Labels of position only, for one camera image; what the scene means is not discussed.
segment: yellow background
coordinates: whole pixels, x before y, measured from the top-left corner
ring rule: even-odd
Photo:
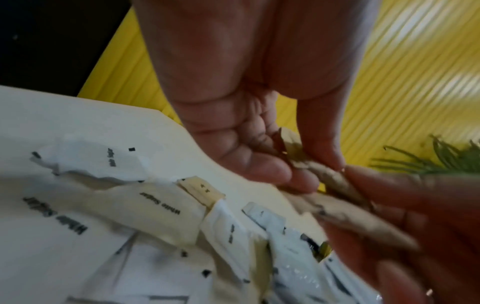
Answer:
[[[180,123],[132,10],[78,96],[158,109]],[[296,130],[296,102],[279,97],[277,111],[278,124]],[[346,109],[342,150],[360,165],[385,156],[385,144],[430,156],[429,134],[452,143],[480,137],[479,0],[383,2]]]

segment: palm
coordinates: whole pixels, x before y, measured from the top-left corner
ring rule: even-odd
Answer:
[[[318,181],[269,153],[274,91],[299,100],[308,153],[343,166],[339,125],[377,1],[134,1],[161,86],[220,165],[313,191]]]

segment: white surface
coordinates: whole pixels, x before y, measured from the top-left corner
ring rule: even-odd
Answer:
[[[16,168],[11,161],[26,159],[38,147],[69,133],[119,148],[135,147],[140,156],[150,158],[149,173],[158,178],[176,181],[197,175],[207,180],[226,194],[235,217],[262,236],[266,232],[242,213],[250,201],[284,216],[287,226],[305,232],[317,243],[326,239],[315,220],[297,215],[275,188],[246,181],[219,167],[181,126],[159,111],[0,86],[1,179],[13,178],[18,172],[45,173],[48,169],[30,161]],[[236,282],[216,257],[220,280],[214,282],[215,303],[258,301],[268,284],[265,247],[257,248],[256,257],[257,273],[251,284]]]

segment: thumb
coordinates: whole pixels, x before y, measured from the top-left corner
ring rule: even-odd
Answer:
[[[376,271],[384,304],[428,303],[428,298],[420,284],[401,266],[392,261],[381,261]]]
[[[480,218],[480,176],[410,175],[347,166],[345,175],[372,201],[450,221]]]

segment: green plant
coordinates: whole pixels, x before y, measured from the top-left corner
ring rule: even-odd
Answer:
[[[408,160],[373,158],[370,167],[416,174],[480,173],[480,145],[478,143],[470,140],[467,146],[460,149],[437,136],[432,135],[431,137],[438,163],[396,147],[384,146],[385,150],[403,154],[408,157]]]

